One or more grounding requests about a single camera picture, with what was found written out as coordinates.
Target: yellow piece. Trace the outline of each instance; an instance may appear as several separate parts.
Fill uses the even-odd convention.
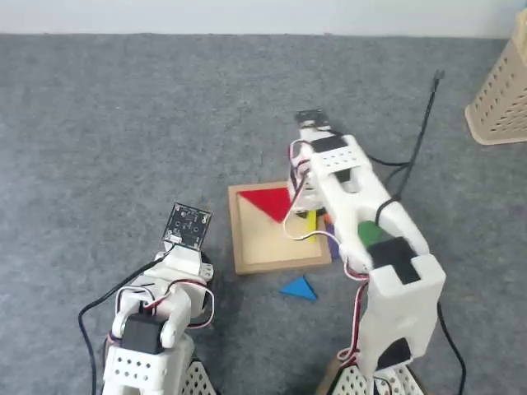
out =
[[[313,232],[316,230],[316,210],[307,212],[307,232]],[[309,239],[310,243],[316,242],[316,236],[311,236]]]

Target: white wall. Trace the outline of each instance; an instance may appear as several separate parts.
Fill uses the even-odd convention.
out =
[[[507,37],[525,0],[0,0],[0,32]]]

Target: beige basket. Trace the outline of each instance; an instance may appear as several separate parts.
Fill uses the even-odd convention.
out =
[[[527,141],[527,10],[465,117],[481,144]]]

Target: green piece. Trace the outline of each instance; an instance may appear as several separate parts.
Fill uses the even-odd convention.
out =
[[[368,248],[379,241],[382,229],[372,221],[361,222],[357,228],[361,242]]]

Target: wooden tray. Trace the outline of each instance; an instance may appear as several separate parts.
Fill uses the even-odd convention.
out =
[[[232,243],[236,273],[250,274],[299,267],[324,266],[331,263],[328,240],[315,236],[309,240],[288,239],[282,232],[282,224],[277,223],[265,212],[239,195],[241,191],[285,188],[286,182],[248,184],[229,187],[229,207],[231,210]],[[317,229],[325,230],[320,217]],[[307,220],[290,216],[287,230],[292,235],[307,233]]]

